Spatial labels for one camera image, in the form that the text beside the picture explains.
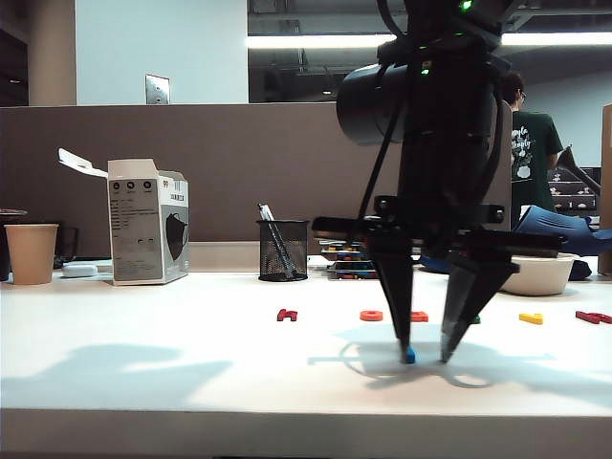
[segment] green t-shirt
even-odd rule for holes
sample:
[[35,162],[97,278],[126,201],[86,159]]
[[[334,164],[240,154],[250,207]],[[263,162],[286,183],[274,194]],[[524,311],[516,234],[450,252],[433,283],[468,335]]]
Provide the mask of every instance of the green t-shirt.
[[550,116],[513,112],[513,227],[520,217],[521,206],[534,204],[555,211],[547,179],[548,156],[562,149]]

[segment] orange ring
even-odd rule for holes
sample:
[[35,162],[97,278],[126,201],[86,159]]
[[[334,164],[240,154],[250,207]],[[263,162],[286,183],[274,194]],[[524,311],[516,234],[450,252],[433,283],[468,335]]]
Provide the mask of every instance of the orange ring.
[[383,320],[383,312],[382,311],[361,311],[360,319],[366,320],[368,322],[375,322],[375,321]]

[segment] blue block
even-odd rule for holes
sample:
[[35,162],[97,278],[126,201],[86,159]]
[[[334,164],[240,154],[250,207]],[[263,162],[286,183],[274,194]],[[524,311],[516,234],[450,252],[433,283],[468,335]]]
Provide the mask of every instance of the blue block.
[[415,363],[417,361],[417,355],[414,352],[412,347],[408,347],[405,351],[405,362],[406,363]]

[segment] white bowl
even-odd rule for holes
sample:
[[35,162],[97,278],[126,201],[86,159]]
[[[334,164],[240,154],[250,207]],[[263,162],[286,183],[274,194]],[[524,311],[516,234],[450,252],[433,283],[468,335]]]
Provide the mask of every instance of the white bowl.
[[510,294],[544,296],[562,294],[577,255],[560,253],[557,258],[513,256],[520,272],[512,274],[501,290]]

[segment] mesh pencil holder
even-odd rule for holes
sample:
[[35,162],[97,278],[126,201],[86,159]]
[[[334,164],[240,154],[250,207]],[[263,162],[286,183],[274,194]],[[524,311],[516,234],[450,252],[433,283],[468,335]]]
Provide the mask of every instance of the mesh pencil holder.
[[258,220],[259,280],[290,282],[308,277],[306,220]]

